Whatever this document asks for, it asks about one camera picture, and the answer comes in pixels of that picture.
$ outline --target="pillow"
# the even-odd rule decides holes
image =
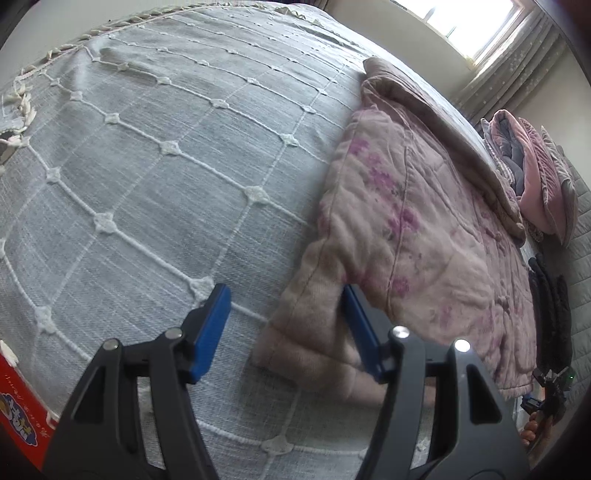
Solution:
[[[564,215],[566,218],[566,231],[564,234],[564,245],[568,245],[573,236],[574,227],[577,224],[579,217],[579,198],[574,189],[574,181],[570,174],[569,166],[566,159],[558,151],[558,147],[548,134],[547,130],[542,125],[542,140],[546,150],[550,154],[550,158],[554,162],[558,181],[560,182],[560,189],[562,191],[562,198],[564,201]]]
[[[562,190],[556,173],[554,162],[550,158],[538,131],[524,118],[519,119],[521,125],[534,147],[535,157],[540,171],[540,183],[542,188],[542,202],[544,213],[552,230],[561,244],[564,244],[566,236],[566,218],[564,214],[564,200]]]

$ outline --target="folded blanket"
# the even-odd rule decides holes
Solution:
[[[535,149],[523,125],[507,110],[499,110],[491,120],[491,137],[503,153],[502,160],[515,174],[515,194],[522,215],[542,232],[555,233],[544,209]],[[523,188],[520,187],[521,176]]]
[[[517,196],[523,195],[525,190],[524,178],[524,157],[532,158],[531,150],[525,148],[521,140],[525,140],[525,132],[519,128],[513,129],[517,120],[506,110],[499,110],[489,124],[489,135],[485,137],[491,144],[492,149],[499,152],[501,160],[511,169],[513,188]]]
[[[490,123],[485,118],[482,118],[480,119],[480,126],[482,127],[482,134],[484,135],[484,145],[488,150],[488,153],[491,154],[491,158],[495,163],[497,171],[509,182],[511,188],[515,190],[515,174],[509,166],[501,160],[503,154],[497,144],[492,141]]]
[[[320,238],[252,359],[307,390],[379,404],[384,390],[338,314],[343,285],[357,283],[423,339],[468,339],[506,397],[526,393],[535,322],[514,193],[416,83],[381,59],[364,66],[363,109],[330,165]]]

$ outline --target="pink cushion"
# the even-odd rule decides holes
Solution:
[[[519,121],[530,138],[538,163],[544,213],[552,229],[551,232],[546,233],[555,233],[560,243],[563,244],[566,236],[566,217],[556,167],[538,131],[524,118],[520,118]]]

